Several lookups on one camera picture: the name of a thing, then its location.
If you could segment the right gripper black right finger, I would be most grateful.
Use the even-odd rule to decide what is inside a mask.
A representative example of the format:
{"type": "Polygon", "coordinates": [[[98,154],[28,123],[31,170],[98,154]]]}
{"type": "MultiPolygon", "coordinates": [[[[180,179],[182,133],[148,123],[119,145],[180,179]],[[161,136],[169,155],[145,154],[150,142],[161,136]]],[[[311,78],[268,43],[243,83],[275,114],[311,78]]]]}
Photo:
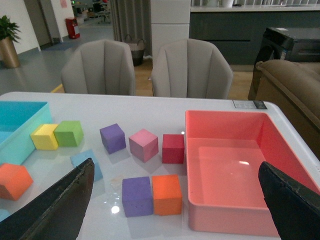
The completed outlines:
{"type": "Polygon", "coordinates": [[[320,238],[320,195],[264,161],[258,170],[264,201],[282,240],[320,238]]]}

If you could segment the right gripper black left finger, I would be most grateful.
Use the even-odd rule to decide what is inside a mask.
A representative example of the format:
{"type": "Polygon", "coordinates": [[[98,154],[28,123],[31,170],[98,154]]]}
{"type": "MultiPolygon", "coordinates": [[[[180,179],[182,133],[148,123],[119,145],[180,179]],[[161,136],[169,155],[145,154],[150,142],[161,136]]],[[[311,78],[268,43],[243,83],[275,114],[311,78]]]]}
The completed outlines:
{"type": "Polygon", "coordinates": [[[1,221],[2,240],[75,240],[89,205],[95,176],[91,158],[27,205],[1,221]]]}

